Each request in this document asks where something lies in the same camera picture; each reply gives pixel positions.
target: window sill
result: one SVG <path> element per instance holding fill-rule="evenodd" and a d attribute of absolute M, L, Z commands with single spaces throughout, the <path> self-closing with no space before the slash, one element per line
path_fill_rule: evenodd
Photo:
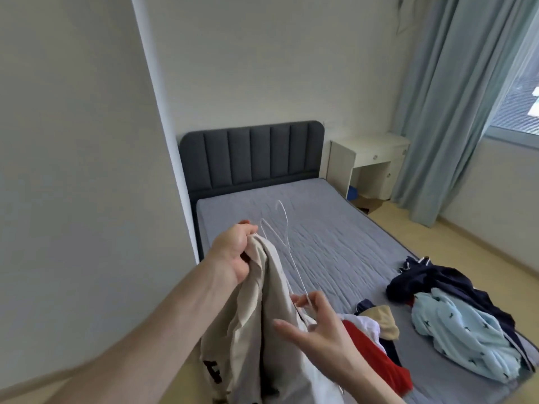
<path fill-rule="evenodd" d="M 485 132 L 485 137 L 539 150 L 539 135 L 533 133 L 525 133 L 491 126 Z"/>

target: dark gray headboard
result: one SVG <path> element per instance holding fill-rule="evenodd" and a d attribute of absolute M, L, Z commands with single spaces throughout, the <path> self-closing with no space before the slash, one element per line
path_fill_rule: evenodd
<path fill-rule="evenodd" d="M 323 142 L 324 126 L 319 121 L 185 134 L 179 143 L 179 155 L 199 251 L 199 199 L 318 177 Z"/>

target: person's left hand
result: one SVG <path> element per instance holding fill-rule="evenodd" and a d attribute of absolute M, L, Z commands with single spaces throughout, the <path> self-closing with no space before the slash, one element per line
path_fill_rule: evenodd
<path fill-rule="evenodd" d="M 212 258 L 220 265 L 230 266 L 238 283 L 241 283 L 249 273 L 248 259 L 242 259 L 247 247 L 247 236 L 257 230 L 258 226 L 252 225 L 249 220 L 241 220 L 215 238 L 206 258 Z"/>

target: floor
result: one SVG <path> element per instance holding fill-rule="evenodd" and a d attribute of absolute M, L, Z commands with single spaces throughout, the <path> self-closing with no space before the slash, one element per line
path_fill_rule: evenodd
<path fill-rule="evenodd" d="M 539 345 L 539 278 L 506 262 L 463 237 L 448 226 L 436 223 L 426 228 L 408 220 L 407 212 L 391 203 L 374 211 L 371 217 L 417 255 L 428 255 L 437 264 L 458 267 L 479 289 L 487 290 L 495 305 L 511 312 L 517 328 Z M 210 403 L 197 365 L 196 352 L 178 373 L 161 404 Z M 42 404 L 61 383 L 43 387 L 4 404 Z M 539 376 L 524 384 L 506 403 L 539 402 Z"/>

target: navy blue garment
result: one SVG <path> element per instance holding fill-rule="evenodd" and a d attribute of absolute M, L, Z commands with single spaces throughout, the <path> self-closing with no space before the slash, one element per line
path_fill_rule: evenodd
<path fill-rule="evenodd" d="M 370 309 L 371 307 L 375 307 L 376 305 L 371 302 L 368 299 L 363 299 L 360 303 L 356 305 L 356 313 L 354 315 L 359 316 L 361 313 L 365 312 L 367 309 Z M 385 353 L 387 354 L 387 357 L 394 362 L 397 366 L 402 367 L 401 359 L 399 359 L 399 355 L 397 354 L 397 349 L 395 348 L 395 343 L 393 340 L 386 340 L 379 338 L 378 341 L 382 345 L 382 347 L 385 349 Z"/>
<path fill-rule="evenodd" d="M 408 257 L 399 271 L 401 274 L 395 277 L 385 290 L 389 300 L 406 303 L 412 300 L 418 292 L 429 293 L 432 288 L 439 288 L 463 300 L 477 310 L 494 316 L 507 337 L 512 341 L 512 344 L 522 354 L 526 367 L 532 371 L 535 370 L 515 332 L 515 320 L 513 317 L 499 307 L 494 306 L 488 293 L 475 289 L 472 281 L 460 271 L 455 268 L 433 265 L 428 257 L 419 261 Z"/>

